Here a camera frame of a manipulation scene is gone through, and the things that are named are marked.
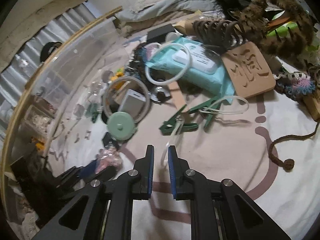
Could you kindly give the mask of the green plastic clothes peg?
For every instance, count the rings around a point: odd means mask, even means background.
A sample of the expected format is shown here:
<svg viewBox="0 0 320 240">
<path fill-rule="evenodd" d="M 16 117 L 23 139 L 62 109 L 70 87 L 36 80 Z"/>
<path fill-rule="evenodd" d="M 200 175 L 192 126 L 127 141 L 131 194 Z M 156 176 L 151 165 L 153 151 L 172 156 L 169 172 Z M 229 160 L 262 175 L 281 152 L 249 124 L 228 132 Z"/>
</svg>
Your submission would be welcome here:
<svg viewBox="0 0 320 240">
<path fill-rule="evenodd" d="M 178 132 L 193 132 L 199 128 L 197 123 L 185 123 L 182 112 L 186 108 L 186 104 L 181 107 L 169 120 L 164 121 L 159 127 L 162 135 L 172 135 L 172 133 L 177 134 Z"/>
</svg>

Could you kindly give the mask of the white translucent cable tie loop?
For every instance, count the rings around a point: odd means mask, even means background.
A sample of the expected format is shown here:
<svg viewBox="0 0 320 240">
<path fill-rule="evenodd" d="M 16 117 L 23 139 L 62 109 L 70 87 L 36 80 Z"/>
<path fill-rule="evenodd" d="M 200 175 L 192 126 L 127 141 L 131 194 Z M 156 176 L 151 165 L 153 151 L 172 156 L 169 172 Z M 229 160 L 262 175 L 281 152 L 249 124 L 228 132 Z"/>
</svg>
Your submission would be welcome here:
<svg viewBox="0 0 320 240">
<path fill-rule="evenodd" d="M 218 102 L 220 102 L 220 103 L 223 103 L 224 101 L 228 102 L 228 103 L 232 103 L 233 101 L 242 102 L 244 107 L 240 110 L 230 110 L 230 111 L 221 110 L 221 109 L 214 110 L 217 113 L 216 115 L 219 115 L 219 114 L 220 115 L 238 115 L 238 114 L 245 113 L 249 109 L 248 100 L 243 97 L 237 96 L 237 95 L 224 96 L 224 97 L 218 99 Z M 185 123 L 197 123 L 197 122 L 193 122 L 193 118 L 195 115 L 198 115 L 198 114 L 201 114 L 201 113 L 197 112 L 197 113 L 193 113 L 193 114 L 188 114 L 187 112 L 184 112 L 184 113 L 182 112 L 182 116 L 183 116 Z M 170 139 L 166 143 L 165 148 L 164 148 L 162 155 L 161 155 L 161 160 L 160 160 L 161 168 L 165 169 L 168 166 L 169 146 L 176 144 L 176 142 L 179 140 L 179 137 L 181 134 L 182 133 L 178 132 L 177 134 L 172 133 L 172 135 L 167 135 L 170 137 Z"/>
</svg>

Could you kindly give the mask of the wooden carved character block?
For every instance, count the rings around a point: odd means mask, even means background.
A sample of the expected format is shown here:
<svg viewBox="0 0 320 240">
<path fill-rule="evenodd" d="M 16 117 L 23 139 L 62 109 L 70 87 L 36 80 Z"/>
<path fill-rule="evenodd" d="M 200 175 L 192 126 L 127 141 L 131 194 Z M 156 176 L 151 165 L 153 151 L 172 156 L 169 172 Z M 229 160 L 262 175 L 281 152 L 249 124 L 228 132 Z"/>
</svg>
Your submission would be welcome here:
<svg viewBox="0 0 320 240">
<path fill-rule="evenodd" d="M 221 59 L 238 96 L 247 99 L 274 89 L 271 69 L 253 42 L 227 51 Z"/>
</svg>

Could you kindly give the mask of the pink bead bag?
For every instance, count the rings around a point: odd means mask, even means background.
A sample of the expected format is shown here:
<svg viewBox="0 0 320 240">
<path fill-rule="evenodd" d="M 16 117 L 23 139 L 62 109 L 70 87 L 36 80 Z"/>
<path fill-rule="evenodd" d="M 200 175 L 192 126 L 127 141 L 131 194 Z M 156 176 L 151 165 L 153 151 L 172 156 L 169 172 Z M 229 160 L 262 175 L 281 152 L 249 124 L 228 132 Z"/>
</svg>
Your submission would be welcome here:
<svg viewBox="0 0 320 240">
<path fill-rule="evenodd" d="M 107 167 L 112 166 L 119 171 L 123 166 L 123 160 L 115 147 L 101 148 L 97 157 L 95 173 L 99 174 Z"/>
</svg>

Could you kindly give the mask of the mint green round tape measure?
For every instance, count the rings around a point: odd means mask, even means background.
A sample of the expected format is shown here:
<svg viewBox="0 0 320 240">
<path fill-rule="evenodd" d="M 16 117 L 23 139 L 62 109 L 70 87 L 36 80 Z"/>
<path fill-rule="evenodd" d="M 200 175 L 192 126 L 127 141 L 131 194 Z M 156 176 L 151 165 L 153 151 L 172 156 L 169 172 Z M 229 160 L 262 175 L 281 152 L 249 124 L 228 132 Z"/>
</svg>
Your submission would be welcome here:
<svg viewBox="0 0 320 240">
<path fill-rule="evenodd" d="M 107 129 L 116 140 L 125 141 L 135 134 L 137 126 L 131 115 L 126 112 L 116 112 L 109 117 Z"/>
</svg>

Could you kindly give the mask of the white charger cube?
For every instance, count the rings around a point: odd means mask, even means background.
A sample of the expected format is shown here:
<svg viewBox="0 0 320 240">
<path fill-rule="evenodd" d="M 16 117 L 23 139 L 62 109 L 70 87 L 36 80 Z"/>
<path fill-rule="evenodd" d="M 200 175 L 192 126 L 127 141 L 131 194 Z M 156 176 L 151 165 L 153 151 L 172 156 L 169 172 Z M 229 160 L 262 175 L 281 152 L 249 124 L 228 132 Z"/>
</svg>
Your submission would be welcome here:
<svg viewBox="0 0 320 240">
<path fill-rule="evenodd" d="M 144 107 L 145 103 L 145 96 L 135 90 L 128 89 L 118 108 L 118 111 L 128 113 L 133 118 L 136 118 Z"/>
</svg>

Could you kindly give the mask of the wooden flat stick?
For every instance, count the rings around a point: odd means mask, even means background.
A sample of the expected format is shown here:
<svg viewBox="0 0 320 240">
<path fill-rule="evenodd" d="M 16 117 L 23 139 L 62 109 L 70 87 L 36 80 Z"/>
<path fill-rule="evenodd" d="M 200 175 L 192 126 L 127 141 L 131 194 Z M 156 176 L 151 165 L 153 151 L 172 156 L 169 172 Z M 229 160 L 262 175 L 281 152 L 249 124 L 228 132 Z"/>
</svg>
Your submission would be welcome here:
<svg viewBox="0 0 320 240">
<path fill-rule="evenodd" d="M 183 113 L 187 112 L 189 109 L 177 81 L 168 84 L 168 88 L 176 109 L 180 110 L 183 106 L 185 106 Z"/>
</svg>

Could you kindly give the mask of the yellow small toy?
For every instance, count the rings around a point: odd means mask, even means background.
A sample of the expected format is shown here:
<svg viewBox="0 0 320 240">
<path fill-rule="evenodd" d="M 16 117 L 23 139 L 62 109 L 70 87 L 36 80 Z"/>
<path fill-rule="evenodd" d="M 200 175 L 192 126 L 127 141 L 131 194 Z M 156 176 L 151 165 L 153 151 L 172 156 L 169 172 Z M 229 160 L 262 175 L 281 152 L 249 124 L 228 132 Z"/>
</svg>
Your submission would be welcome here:
<svg viewBox="0 0 320 240">
<path fill-rule="evenodd" d="M 110 77 L 110 79 L 109 79 L 110 83 L 112 83 L 112 82 L 114 82 L 116 79 L 124 76 L 124 75 L 125 75 L 124 72 L 125 72 L 125 68 L 124 68 L 124 67 L 119 68 L 119 69 L 116 71 L 116 73 L 113 74 L 113 75 Z"/>
</svg>

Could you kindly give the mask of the teal wet wipes pack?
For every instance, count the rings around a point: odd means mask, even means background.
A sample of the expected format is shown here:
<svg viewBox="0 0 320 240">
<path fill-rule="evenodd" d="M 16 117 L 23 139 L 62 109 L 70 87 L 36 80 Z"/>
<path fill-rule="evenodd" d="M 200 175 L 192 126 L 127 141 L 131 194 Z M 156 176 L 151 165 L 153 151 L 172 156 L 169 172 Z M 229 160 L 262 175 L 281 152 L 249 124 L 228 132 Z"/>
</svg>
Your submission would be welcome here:
<svg viewBox="0 0 320 240">
<path fill-rule="evenodd" d="M 172 78 L 157 81 L 151 70 L 161 70 Z M 164 44 L 145 63 L 147 80 L 154 85 L 168 85 L 185 80 L 220 98 L 234 95 L 235 89 L 219 55 L 207 55 L 200 42 L 180 37 Z"/>
</svg>

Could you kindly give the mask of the clear plastic storage bin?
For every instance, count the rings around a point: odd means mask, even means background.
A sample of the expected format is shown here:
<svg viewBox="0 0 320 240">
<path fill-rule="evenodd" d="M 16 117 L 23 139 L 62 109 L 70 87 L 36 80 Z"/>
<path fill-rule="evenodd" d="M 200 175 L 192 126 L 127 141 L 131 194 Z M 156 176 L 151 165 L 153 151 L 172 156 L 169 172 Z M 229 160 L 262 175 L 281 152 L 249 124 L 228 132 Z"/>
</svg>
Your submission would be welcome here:
<svg viewBox="0 0 320 240">
<path fill-rule="evenodd" d="M 2 148 L 1 200 L 7 220 L 12 221 L 14 219 L 14 212 L 9 207 L 11 199 L 8 195 L 8 179 L 6 175 L 13 174 L 10 168 L 12 162 L 11 153 L 14 149 L 21 150 L 20 147 L 15 147 L 14 144 L 20 135 L 21 122 L 32 104 L 32 97 L 41 86 L 45 85 L 47 79 L 50 79 L 51 82 L 43 98 L 48 99 L 50 95 L 56 95 L 60 89 L 63 90 L 63 95 L 59 97 L 57 104 L 54 106 L 57 109 L 56 118 L 47 135 L 44 149 L 44 152 L 47 153 L 69 100 L 71 100 L 107 49 L 113 46 L 119 38 L 113 23 L 114 19 L 114 16 L 101 16 L 80 29 L 55 50 L 28 81 L 26 89 L 10 119 Z"/>
</svg>

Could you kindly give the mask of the multicolour crochet piece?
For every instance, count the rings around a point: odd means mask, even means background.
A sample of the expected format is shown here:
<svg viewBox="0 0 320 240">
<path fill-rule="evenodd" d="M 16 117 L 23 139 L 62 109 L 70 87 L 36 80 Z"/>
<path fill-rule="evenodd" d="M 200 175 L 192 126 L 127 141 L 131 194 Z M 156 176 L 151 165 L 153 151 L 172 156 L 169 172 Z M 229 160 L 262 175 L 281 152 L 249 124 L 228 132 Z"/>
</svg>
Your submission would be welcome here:
<svg viewBox="0 0 320 240">
<path fill-rule="evenodd" d="M 293 101 L 300 101 L 316 91 L 315 82 L 304 72 L 279 73 L 273 77 L 276 81 L 274 89 Z"/>
</svg>

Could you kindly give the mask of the grey curtain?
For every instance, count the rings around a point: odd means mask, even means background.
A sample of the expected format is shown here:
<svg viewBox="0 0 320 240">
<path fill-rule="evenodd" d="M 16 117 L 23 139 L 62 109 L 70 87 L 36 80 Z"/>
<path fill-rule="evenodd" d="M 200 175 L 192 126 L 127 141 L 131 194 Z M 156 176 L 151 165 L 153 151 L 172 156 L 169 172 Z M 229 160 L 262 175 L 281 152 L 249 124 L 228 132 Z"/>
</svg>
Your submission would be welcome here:
<svg viewBox="0 0 320 240">
<path fill-rule="evenodd" d="M 25 84 L 41 64 L 40 52 L 44 45 L 67 41 L 96 18 L 90 3 L 81 3 L 51 20 L 15 54 L 9 66 L 1 73 L 1 140 L 5 137 L 10 116 Z"/>
</svg>

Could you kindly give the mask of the black cap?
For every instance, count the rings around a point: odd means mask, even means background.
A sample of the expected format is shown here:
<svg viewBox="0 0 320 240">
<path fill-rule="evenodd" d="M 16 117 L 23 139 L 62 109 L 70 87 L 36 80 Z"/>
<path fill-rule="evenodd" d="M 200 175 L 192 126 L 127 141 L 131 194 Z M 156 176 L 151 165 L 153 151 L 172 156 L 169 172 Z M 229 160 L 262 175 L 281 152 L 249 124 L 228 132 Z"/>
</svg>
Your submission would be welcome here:
<svg viewBox="0 0 320 240">
<path fill-rule="evenodd" d="M 48 59 L 48 57 L 50 57 L 50 55 L 61 45 L 61 42 L 48 42 L 45 44 L 40 52 L 40 62 L 46 61 L 46 59 Z"/>
</svg>

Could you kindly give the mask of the grey quilted blanket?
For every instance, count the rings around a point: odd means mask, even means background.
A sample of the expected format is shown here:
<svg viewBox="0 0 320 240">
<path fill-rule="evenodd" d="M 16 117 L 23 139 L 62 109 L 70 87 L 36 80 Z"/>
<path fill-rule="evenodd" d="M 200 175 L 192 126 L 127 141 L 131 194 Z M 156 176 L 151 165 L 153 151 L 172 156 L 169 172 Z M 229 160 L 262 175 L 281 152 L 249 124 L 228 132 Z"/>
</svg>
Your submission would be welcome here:
<svg viewBox="0 0 320 240">
<path fill-rule="evenodd" d="M 143 9 L 125 9 L 115 14 L 121 22 L 142 22 L 176 11 L 222 11 L 216 0 L 161 0 Z"/>
</svg>

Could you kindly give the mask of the green white snack bag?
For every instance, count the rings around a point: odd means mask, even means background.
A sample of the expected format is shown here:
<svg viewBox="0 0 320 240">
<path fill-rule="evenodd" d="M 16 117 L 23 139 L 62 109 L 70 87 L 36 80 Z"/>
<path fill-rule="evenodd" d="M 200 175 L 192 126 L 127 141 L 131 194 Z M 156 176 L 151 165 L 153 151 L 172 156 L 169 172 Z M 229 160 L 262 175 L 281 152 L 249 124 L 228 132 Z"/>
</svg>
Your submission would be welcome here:
<svg viewBox="0 0 320 240">
<path fill-rule="evenodd" d="M 276 14 L 267 24 L 267 37 L 285 37 L 289 34 L 289 29 L 294 30 L 298 28 L 295 21 L 291 21 L 289 16 L 284 15 L 284 12 Z"/>
</svg>

